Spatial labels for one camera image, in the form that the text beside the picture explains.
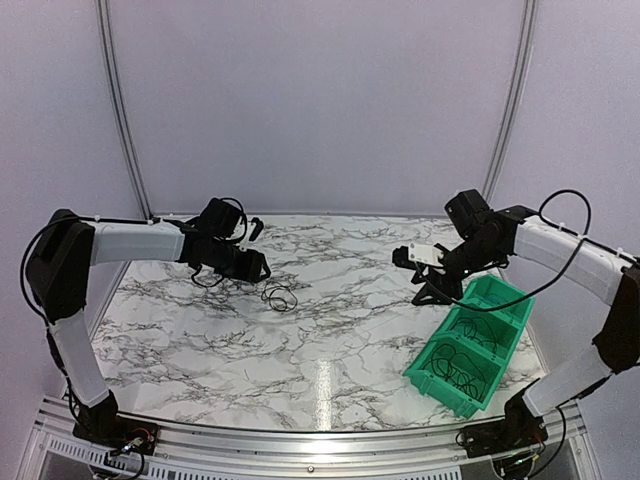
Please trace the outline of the green three-compartment bin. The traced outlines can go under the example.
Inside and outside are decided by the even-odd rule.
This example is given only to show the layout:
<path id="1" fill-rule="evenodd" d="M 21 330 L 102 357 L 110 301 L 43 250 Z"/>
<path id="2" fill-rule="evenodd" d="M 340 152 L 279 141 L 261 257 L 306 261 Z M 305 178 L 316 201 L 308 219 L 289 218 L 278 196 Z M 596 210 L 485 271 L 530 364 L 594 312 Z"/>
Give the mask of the green three-compartment bin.
<path id="1" fill-rule="evenodd" d="M 493 275 L 474 279 L 403 372 L 423 396 L 469 419 L 486 410 L 534 307 L 534 299 Z"/>

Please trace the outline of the right aluminium frame post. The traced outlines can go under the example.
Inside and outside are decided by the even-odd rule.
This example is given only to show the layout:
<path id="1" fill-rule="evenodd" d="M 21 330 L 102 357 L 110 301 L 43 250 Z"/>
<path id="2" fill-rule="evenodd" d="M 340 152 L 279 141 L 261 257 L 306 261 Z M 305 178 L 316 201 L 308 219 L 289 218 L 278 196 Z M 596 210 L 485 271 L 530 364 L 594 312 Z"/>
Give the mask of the right aluminium frame post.
<path id="1" fill-rule="evenodd" d="M 514 59 L 507 84 L 504 107 L 489 157 L 488 169 L 481 188 L 481 194 L 487 202 L 490 202 L 494 197 L 499 177 L 505 164 L 510 137 L 525 89 L 533 49 L 539 2 L 536 0 L 522 1 L 521 10 L 518 39 L 515 44 Z"/>

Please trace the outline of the front aluminium rail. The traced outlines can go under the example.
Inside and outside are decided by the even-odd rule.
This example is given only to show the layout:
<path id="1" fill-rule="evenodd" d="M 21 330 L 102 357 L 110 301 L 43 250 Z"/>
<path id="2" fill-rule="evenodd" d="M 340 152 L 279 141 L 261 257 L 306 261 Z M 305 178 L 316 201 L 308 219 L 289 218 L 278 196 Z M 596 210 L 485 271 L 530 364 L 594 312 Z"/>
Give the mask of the front aluminium rail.
<path id="1" fill-rule="evenodd" d="M 578 409 L 544 422 L 548 437 L 470 457 L 462 425 L 369 432 L 270 432 L 154 420 L 155 449 L 115 456 L 74 437 L 62 399 L 45 398 L 20 479 L 597 479 Z"/>

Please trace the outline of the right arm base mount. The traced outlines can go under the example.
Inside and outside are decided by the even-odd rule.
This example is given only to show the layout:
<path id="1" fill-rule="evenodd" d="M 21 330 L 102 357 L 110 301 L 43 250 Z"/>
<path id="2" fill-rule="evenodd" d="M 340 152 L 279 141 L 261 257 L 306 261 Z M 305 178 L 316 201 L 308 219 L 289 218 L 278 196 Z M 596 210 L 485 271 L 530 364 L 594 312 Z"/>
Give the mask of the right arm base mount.
<path id="1" fill-rule="evenodd" d="M 468 458 L 494 455 L 529 446 L 541 445 L 548 439 L 543 417 L 531 413 L 521 390 L 504 406 L 504 417 L 463 427 L 455 442 Z"/>

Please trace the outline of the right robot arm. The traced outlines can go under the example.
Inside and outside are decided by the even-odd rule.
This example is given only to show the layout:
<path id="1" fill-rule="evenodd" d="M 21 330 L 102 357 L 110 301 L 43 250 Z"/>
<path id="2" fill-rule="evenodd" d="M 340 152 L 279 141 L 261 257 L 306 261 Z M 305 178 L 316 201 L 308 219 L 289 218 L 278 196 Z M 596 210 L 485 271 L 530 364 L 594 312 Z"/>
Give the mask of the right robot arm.
<path id="1" fill-rule="evenodd" d="M 546 218 L 542 207 L 515 205 L 494 210 L 476 190 L 458 193 L 445 211 L 460 244 L 448 249 L 412 243 L 404 259 L 414 269 L 428 302 L 482 312 L 482 307 L 460 294 L 463 280 L 487 269 L 505 268 L 510 258 L 517 257 L 548 269 L 553 277 L 529 293 L 488 307 L 488 312 L 511 310 L 562 279 L 582 287 L 609 308 L 602 329 L 587 347 L 516 396 L 509 415 L 495 428 L 495 438 L 502 446 L 519 446 L 533 433 L 534 419 L 638 366 L 638 258 L 593 240 L 589 222 L 575 232 Z"/>

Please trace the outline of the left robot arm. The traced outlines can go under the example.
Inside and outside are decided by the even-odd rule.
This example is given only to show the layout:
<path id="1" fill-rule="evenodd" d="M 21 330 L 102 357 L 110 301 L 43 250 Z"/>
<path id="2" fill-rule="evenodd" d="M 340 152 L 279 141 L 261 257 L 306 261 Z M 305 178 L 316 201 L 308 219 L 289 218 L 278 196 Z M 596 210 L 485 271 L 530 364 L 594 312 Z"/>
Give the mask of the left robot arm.
<path id="1" fill-rule="evenodd" d="M 104 445 L 152 442 L 154 424 L 125 419 L 97 360 L 86 318 L 101 268 L 134 262 L 208 268 L 223 280 L 258 284 L 271 271 L 253 248 L 264 222 L 239 201 L 213 198 L 189 219 L 82 216 L 59 209 L 25 247 L 19 267 L 27 306 L 43 321 L 51 358 L 67 388 L 74 435 Z"/>

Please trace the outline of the left aluminium frame post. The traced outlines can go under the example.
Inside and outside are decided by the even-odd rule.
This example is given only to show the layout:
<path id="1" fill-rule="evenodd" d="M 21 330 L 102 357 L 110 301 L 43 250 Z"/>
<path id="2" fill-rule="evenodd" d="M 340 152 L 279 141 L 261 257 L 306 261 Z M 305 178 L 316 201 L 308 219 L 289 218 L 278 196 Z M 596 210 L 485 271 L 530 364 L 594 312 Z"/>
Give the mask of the left aluminium frame post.
<path id="1" fill-rule="evenodd" d="M 116 131 L 120 140 L 126 169 L 138 210 L 143 218 L 150 219 L 153 217 L 153 210 L 144 184 L 133 133 L 127 115 L 117 61 L 110 1 L 97 0 L 95 2 L 95 8 L 102 55 L 105 64 L 106 82 L 109 88 Z"/>

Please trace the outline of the aluminium frame post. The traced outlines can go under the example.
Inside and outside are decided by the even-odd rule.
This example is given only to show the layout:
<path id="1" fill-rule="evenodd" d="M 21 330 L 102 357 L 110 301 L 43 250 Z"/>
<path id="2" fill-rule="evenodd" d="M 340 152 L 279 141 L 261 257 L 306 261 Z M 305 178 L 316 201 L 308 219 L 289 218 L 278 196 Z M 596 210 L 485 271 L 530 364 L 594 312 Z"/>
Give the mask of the aluminium frame post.
<path id="1" fill-rule="evenodd" d="M 95 8 L 102 55 L 105 64 L 106 82 L 109 88 L 116 131 L 120 140 L 126 169 L 138 210 L 143 218 L 150 219 L 153 217 L 153 210 L 144 184 L 133 133 L 127 115 L 117 61 L 110 1 L 97 0 L 95 2 Z"/>
<path id="2" fill-rule="evenodd" d="M 525 89 L 533 49 L 539 2 L 536 0 L 522 1 L 521 10 L 518 39 L 515 44 L 514 59 L 507 84 L 504 107 L 489 157 L 488 169 L 481 188 L 481 194 L 487 202 L 490 202 L 494 197 L 499 177 L 505 164 L 510 137 Z"/>

